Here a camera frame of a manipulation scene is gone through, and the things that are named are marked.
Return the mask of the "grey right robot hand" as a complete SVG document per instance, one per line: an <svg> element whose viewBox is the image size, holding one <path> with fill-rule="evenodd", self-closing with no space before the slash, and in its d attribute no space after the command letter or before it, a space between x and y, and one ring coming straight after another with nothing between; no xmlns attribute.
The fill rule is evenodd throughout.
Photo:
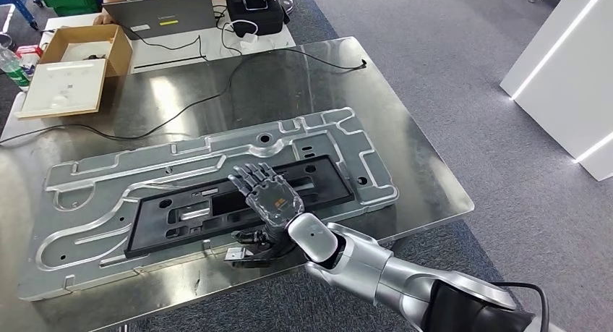
<svg viewBox="0 0 613 332"><path fill-rule="evenodd" d="M242 244L277 244L289 223L305 211L304 201L287 180L265 162L234 166L228 180L244 196L245 203L264 226L256 231L235 231Z"/></svg>

